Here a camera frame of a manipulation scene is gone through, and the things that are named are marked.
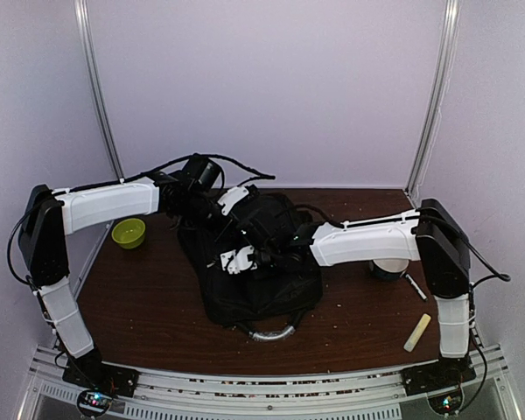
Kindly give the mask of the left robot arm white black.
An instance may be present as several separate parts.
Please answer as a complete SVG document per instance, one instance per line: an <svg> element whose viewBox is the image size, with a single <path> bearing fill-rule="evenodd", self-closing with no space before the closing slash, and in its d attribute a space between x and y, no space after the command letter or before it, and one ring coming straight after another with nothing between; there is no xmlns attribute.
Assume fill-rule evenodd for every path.
<svg viewBox="0 0 525 420"><path fill-rule="evenodd" d="M12 230L29 273L22 284L31 288L68 355L70 368L91 389L102 387L108 369L88 331L69 282L67 236L103 222L136 215L167 213L199 224L229 227L232 212L257 195L251 180L211 196L224 175L220 156L192 154L183 166L165 173L159 166L134 177L52 190L35 186L24 215Z"/></svg>

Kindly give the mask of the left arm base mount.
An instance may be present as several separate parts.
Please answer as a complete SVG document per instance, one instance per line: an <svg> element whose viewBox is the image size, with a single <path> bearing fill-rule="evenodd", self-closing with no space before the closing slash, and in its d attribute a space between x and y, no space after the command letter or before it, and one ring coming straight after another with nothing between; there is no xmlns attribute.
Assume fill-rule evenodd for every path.
<svg viewBox="0 0 525 420"><path fill-rule="evenodd" d="M132 368L109 364L83 366L69 362L62 375L64 382L86 389L94 389L109 396L132 397L139 372Z"/></svg>

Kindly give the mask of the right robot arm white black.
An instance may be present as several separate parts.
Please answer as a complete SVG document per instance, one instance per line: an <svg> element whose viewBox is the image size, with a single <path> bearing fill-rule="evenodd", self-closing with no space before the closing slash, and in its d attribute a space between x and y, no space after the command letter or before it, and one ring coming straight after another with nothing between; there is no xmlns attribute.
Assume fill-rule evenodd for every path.
<svg viewBox="0 0 525 420"><path fill-rule="evenodd" d="M472 256L489 272L479 282L470 279ZM364 261L389 275L403 274L411 262L421 263L437 304L440 332L438 361L430 376L439 386L451 385L470 365L475 288L491 279L511 278L483 257L437 200L426 199L415 210L370 220L304 221L283 239L249 239L224 269L239 274L269 266L299 270L305 262L332 267Z"/></svg>

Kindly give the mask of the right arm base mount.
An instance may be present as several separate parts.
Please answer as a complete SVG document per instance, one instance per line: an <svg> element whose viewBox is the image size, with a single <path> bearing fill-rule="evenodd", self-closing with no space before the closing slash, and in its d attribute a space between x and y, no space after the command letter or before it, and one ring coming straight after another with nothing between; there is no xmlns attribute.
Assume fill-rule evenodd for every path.
<svg viewBox="0 0 525 420"><path fill-rule="evenodd" d="M456 362L444 363L439 360L406 367L401 371L401 377L406 395L414 396L472 381L476 378L476 372L473 367L459 365Z"/></svg>

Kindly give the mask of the pale yellow highlighter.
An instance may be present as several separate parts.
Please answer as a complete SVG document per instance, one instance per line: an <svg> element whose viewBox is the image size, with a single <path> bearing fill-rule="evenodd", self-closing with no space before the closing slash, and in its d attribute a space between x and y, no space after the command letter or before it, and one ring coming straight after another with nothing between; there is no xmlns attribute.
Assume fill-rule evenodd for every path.
<svg viewBox="0 0 525 420"><path fill-rule="evenodd" d="M427 313L424 313L422 317L416 323L416 326L414 327L412 333L410 334L405 344L403 345L403 349L406 352L411 353L414 351L414 349L417 346L417 343L422 338L430 322L431 322L431 316Z"/></svg>

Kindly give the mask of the blue capped white marker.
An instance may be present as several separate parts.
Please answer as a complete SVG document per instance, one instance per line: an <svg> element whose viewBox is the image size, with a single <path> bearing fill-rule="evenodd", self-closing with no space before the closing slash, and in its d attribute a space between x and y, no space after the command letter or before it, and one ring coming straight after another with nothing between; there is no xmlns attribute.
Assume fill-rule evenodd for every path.
<svg viewBox="0 0 525 420"><path fill-rule="evenodd" d="M406 273L404 275L404 278L408 281L409 285L416 292L416 294L421 298L421 300L423 302L427 302L428 297L426 296L425 292L421 289L421 287L418 285L417 281L412 277L412 275L409 273Z"/></svg>

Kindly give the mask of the black student backpack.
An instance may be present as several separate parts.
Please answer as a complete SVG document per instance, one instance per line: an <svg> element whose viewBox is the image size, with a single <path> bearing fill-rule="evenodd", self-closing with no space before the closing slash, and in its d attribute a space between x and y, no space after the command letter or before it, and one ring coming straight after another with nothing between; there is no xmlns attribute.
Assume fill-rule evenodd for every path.
<svg viewBox="0 0 525 420"><path fill-rule="evenodd" d="M315 221L281 192L259 192L232 212L224 228L195 227L181 220L178 243L198 279L206 316L213 323L236 327L252 340L281 340L292 335L303 316L323 297L321 270L287 273L262 267L230 275L220 254L239 250L249 239L261 243L272 235L283 239L304 221Z"/></svg>

